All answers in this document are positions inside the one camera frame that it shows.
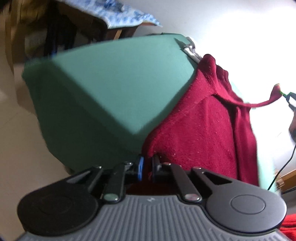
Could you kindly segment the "brown wooden furniture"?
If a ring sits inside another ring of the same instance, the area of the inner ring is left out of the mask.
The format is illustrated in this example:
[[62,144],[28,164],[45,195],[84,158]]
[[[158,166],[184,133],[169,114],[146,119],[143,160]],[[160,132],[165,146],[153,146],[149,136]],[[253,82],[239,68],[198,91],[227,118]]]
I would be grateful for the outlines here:
[[[21,18],[24,9],[36,10],[40,6],[46,8],[42,17],[32,22]],[[46,38],[40,48],[44,56],[52,56],[58,46],[72,49],[77,33],[89,42],[101,42],[130,38],[137,30],[136,26],[108,29],[104,20],[58,1],[1,1],[1,13],[4,15],[5,53],[11,70],[29,58],[25,40],[40,39],[43,32]]]

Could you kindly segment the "dark red knit sweater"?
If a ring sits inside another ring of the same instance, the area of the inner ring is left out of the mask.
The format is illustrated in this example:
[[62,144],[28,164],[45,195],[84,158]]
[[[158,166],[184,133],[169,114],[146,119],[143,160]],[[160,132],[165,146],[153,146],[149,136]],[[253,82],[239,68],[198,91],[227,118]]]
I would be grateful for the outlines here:
[[258,185],[257,143],[250,110],[281,97],[275,85],[267,101],[245,103],[233,91],[228,72],[206,54],[188,90],[142,146],[144,178],[152,174],[152,157],[189,170],[201,167]]

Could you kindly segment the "green table mat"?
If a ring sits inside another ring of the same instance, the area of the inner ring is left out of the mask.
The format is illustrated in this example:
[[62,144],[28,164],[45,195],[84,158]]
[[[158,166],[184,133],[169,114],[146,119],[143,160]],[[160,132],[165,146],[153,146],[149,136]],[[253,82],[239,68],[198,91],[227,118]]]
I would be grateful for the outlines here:
[[195,76],[188,43],[149,35],[27,62],[22,77],[50,153],[75,172],[135,161]]

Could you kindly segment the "blue white patterned cloth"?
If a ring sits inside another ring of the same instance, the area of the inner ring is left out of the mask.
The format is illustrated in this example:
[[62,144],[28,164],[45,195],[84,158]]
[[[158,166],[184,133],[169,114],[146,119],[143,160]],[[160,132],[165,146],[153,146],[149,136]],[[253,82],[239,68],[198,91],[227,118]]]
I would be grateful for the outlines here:
[[135,27],[143,23],[160,26],[160,22],[151,14],[144,13],[119,1],[76,1],[63,3],[86,14],[102,19],[108,29]]

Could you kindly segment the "white crumpled cloth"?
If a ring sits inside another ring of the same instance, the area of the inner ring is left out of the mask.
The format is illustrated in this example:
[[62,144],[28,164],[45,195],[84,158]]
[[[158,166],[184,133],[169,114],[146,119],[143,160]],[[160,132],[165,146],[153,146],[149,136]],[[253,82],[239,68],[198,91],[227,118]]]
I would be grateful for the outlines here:
[[188,44],[185,44],[183,47],[183,51],[197,64],[200,63],[202,57],[196,52],[196,46],[194,41],[190,37],[186,37],[189,41]]

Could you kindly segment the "red cloth at bottom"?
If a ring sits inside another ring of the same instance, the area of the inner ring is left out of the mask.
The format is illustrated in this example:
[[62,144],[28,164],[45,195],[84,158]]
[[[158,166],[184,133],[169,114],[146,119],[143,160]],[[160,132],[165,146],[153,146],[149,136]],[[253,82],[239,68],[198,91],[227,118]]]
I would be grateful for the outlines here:
[[290,214],[285,217],[280,231],[290,240],[296,241],[296,214]]

